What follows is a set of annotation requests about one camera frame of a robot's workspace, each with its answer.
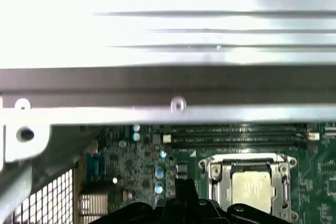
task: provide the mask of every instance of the motherboard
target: motherboard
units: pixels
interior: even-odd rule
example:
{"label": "motherboard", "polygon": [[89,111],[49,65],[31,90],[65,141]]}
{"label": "motherboard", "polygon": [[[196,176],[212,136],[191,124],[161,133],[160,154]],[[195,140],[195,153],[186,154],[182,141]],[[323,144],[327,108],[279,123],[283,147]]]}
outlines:
{"label": "motherboard", "polygon": [[244,203],[301,224],[336,222],[336,123],[107,126],[86,154],[87,187],[106,212],[173,197],[192,178],[200,198]]}

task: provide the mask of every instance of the green circuit board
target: green circuit board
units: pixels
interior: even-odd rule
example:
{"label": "green circuit board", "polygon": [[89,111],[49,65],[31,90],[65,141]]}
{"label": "green circuit board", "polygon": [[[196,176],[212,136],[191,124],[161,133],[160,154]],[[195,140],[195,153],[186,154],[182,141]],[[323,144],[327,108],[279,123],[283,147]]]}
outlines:
{"label": "green circuit board", "polygon": [[217,154],[250,153],[295,159],[287,220],[336,222],[335,123],[110,126],[98,136],[98,151],[87,154],[87,183],[109,183],[108,212],[137,201],[155,206],[174,195],[177,177],[194,179],[199,197],[207,198],[209,179],[199,162]]}

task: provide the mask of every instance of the screw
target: screw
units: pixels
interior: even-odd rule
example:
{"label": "screw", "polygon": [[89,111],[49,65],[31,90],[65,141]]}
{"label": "screw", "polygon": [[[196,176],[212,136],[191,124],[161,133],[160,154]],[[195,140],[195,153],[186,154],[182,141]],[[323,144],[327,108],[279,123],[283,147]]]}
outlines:
{"label": "screw", "polygon": [[205,206],[207,204],[207,202],[205,200],[199,200],[198,201],[198,204],[201,205],[201,206]]}
{"label": "screw", "polygon": [[214,166],[214,167],[212,168],[212,172],[214,173],[214,175],[218,175],[218,174],[219,174],[218,166]]}
{"label": "screw", "polygon": [[235,211],[236,212],[244,212],[244,209],[242,206],[235,206]]}
{"label": "screw", "polygon": [[174,97],[171,101],[172,112],[182,112],[186,107],[187,104],[183,97]]}

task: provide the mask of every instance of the reflective metal surface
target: reflective metal surface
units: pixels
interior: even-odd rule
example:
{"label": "reflective metal surface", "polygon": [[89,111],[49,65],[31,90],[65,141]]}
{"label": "reflective metal surface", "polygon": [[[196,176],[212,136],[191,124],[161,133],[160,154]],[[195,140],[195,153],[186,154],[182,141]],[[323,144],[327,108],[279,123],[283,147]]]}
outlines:
{"label": "reflective metal surface", "polygon": [[[33,133],[31,139],[22,137],[23,132],[27,130]],[[27,121],[25,123],[7,122],[5,161],[15,162],[41,154],[48,145],[50,134],[48,124],[32,125]]]}
{"label": "reflective metal surface", "polygon": [[167,107],[48,108],[26,113],[4,109],[5,118],[28,119],[32,123],[130,124],[130,123],[238,123],[334,121],[333,104],[189,106],[183,112]]}
{"label": "reflective metal surface", "polygon": [[10,0],[3,9],[1,68],[336,63],[334,0]]}

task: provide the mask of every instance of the metal bracket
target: metal bracket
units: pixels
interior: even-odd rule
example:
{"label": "metal bracket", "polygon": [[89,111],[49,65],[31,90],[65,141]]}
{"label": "metal bracket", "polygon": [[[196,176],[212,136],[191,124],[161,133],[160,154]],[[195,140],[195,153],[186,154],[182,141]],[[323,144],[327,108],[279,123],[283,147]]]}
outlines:
{"label": "metal bracket", "polygon": [[40,154],[48,145],[51,127],[29,116],[30,103],[19,99],[5,128],[5,161],[14,162]]}

